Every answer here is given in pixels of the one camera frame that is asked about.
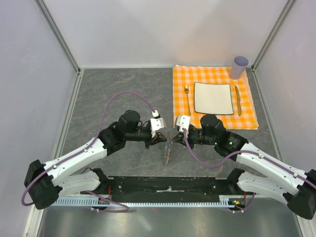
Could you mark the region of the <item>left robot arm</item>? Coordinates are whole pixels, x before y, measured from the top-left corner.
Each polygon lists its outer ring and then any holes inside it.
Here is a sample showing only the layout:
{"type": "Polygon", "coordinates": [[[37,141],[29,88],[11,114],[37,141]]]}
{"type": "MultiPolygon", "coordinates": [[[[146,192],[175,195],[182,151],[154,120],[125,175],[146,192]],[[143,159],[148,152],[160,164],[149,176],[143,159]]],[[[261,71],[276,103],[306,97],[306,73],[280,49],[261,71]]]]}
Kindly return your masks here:
{"type": "Polygon", "coordinates": [[[158,111],[153,112],[150,120],[141,122],[138,112],[127,110],[118,121],[102,129],[81,147],[45,163],[39,160],[31,162],[24,180],[26,193],[38,210],[72,193],[95,191],[104,194],[110,180],[101,169],[81,175],[74,172],[123,149],[127,141],[144,142],[146,148],[164,143],[167,138],[160,131],[163,128],[165,121],[158,111]]]}

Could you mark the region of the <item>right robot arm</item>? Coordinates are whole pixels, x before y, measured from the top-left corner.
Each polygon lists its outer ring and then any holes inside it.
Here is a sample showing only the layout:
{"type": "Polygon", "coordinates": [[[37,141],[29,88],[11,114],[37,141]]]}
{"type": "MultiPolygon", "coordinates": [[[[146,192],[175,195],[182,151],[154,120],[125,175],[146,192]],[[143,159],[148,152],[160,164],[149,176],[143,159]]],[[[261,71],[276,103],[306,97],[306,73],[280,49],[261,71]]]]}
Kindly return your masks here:
{"type": "Polygon", "coordinates": [[[198,145],[212,145],[223,157],[249,166],[263,175],[255,176],[241,169],[233,170],[226,182],[227,191],[240,191],[264,195],[285,204],[296,215],[311,220],[316,213],[316,171],[304,171],[288,165],[263,152],[244,137],[227,131],[215,115],[205,115],[200,120],[201,128],[195,128],[190,117],[180,115],[175,126],[179,133],[174,142],[188,147],[191,155],[198,145]]]}

